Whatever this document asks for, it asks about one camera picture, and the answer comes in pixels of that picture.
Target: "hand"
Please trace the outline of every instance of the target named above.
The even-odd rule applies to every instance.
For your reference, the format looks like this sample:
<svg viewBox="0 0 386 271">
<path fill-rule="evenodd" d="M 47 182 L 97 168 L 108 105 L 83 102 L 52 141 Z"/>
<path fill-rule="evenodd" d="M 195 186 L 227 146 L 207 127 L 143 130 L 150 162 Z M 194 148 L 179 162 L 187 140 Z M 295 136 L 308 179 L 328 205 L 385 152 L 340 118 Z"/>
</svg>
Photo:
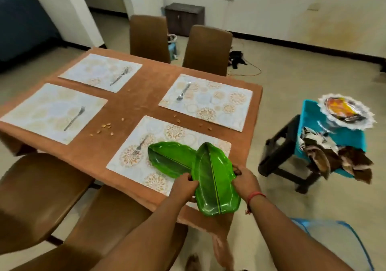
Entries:
<svg viewBox="0 0 386 271">
<path fill-rule="evenodd" d="M 253 192 L 260 192 L 258 179 L 252 171 L 245 166 L 232 165 L 236 178 L 232 180 L 232 185 L 235 187 L 239 196 L 246 201 L 248 196 Z"/>
<path fill-rule="evenodd" d="M 189 173 L 184 173 L 174 181 L 169 197 L 181 202 L 182 206 L 188 201 L 195 202 L 193 195 L 197 187 L 198 181 L 193 181 Z"/>
</svg>

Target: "tiled floor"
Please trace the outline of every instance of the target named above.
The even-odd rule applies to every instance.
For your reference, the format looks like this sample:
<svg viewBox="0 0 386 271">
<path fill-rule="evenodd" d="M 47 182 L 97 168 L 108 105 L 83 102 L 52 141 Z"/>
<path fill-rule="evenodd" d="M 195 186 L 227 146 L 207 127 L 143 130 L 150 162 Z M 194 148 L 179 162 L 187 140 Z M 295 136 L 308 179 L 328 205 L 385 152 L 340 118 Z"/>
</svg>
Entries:
<svg viewBox="0 0 386 271">
<path fill-rule="evenodd" d="M 128 21 L 125 18 L 94 14 L 95 21 L 108 48 L 129 52 Z M 181 65 L 187 38 L 179 38 Z M 386 269 L 384 257 L 386 241 L 386 175 L 384 175 L 384 144 L 386 144 L 386 76 L 379 74 L 379 66 L 366 62 L 336 58 L 265 43 L 234 39 L 234 49 L 242 50 L 248 61 L 262 69 L 258 76 L 232 76 L 263 86 L 263 99 L 247 166 L 258 176 L 268 198 L 290 217 L 344 220 L 352 225 L 362 239 L 377 270 Z M 0 104 L 58 69 L 82 51 L 57 48 L 36 59 L 0 75 Z M 257 74 L 251 65 L 232 74 Z M 317 99 L 326 93 L 342 93 L 361 100 L 375 113 L 377 124 L 366 131 L 368 157 L 374 165 L 372 185 L 333 174 L 321 180 L 307 195 L 294 191 L 295 186 L 281 177 L 258 175 L 257 166 L 264 142 L 294 115 L 298 114 L 305 98 Z M 0 175 L 16 159 L 0 144 Z M 287 168 L 304 175 L 302 162 L 293 159 Z M 64 239 L 76 223 L 81 209 L 90 201 L 94 190 L 71 210 L 54 235 Z M 236 212 L 229 233 L 229 243 L 235 257 L 235 269 L 274 270 L 267 246 L 253 217 L 244 215 L 245 203 Z M 51 249 L 48 243 L 31 249 L 0 256 L 0 271 L 13 267 Z M 190 229 L 185 245 L 172 271 L 183 270 L 186 258 L 197 252 L 204 271 L 221 270 L 214 259 L 208 234 Z"/>
</svg>

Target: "fork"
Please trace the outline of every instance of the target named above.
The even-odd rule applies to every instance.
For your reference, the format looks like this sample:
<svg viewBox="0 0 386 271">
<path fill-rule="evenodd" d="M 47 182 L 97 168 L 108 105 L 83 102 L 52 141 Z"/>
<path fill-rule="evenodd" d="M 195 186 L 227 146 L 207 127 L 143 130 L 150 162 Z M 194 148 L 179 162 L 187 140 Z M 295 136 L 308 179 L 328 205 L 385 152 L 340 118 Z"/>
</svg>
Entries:
<svg viewBox="0 0 386 271">
<path fill-rule="evenodd" d="M 143 143 L 146 141 L 148 136 L 149 136 L 148 134 L 145 136 L 145 138 L 142 140 L 141 144 L 133 151 L 132 155 L 137 155 L 141 151 L 141 147 L 142 147 Z"/>
<path fill-rule="evenodd" d="M 110 86 L 113 85 L 115 82 L 117 82 L 119 79 L 122 78 L 123 75 L 128 73 L 128 67 L 125 67 L 125 69 L 122 71 L 121 75 L 119 75 L 114 81 L 110 82 Z"/>
<path fill-rule="evenodd" d="M 65 127 L 65 129 L 64 129 L 63 131 L 66 131 L 66 130 L 73 124 L 73 122 L 75 122 L 75 120 L 76 120 L 81 114 L 84 113 L 85 110 L 86 110 L 85 107 L 81 107 L 79 113 L 71 120 L 71 122 L 67 125 L 67 127 Z"/>
<path fill-rule="evenodd" d="M 188 84 L 186 84 L 184 90 L 182 90 L 182 93 L 177 97 L 177 101 L 180 101 L 184 98 L 184 94 L 185 92 L 188 90 L 189 86 L 190 86 L 191 82 L 189 82 Z"/>
</svg>

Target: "red thread bracelet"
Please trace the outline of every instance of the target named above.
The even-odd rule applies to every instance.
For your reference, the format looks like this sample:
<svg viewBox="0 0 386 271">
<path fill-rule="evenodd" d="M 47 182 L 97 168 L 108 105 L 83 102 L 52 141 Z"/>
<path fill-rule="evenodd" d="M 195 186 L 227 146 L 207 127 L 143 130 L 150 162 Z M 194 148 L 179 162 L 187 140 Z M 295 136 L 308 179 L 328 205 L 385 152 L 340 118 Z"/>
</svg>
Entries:
<svg viewBox="0 0 386 271">
<path fill-rule="evenodd" d="M 249 202 L 252 200 L 252 198 L 253 198 L 254 196 L 259 196 L 259 195 L 264 196 L 264 197 L 267 198 L 267 196 L 264 195 L 262 192 L 252 192 L 252 193 L 248 196 L 248 198 L 247 198 L 247 210 L 245 210 L 245 214 L 250 214 L 250 206 L 249 206 Z"/>
</svg>

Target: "forearm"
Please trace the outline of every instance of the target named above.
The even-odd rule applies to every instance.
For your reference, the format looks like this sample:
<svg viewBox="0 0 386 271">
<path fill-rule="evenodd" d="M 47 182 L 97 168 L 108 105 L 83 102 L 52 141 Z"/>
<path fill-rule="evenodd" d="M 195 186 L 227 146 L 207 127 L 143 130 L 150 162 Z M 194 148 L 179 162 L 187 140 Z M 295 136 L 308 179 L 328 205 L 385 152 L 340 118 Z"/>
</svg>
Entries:
<svg viewBox="0 0 386 271">
<path fill-rule="evenodd" d="M 352 271 L 268 199 L 255 196 L 250 201 L 250 207 L 278 271 Z"/>
<path fill-rule="evenodd" d="M 181 202 L 166 198 L 157 210 L 128 234 L 93 271 L 161 270 L 182 206 Z"/>
</svg>

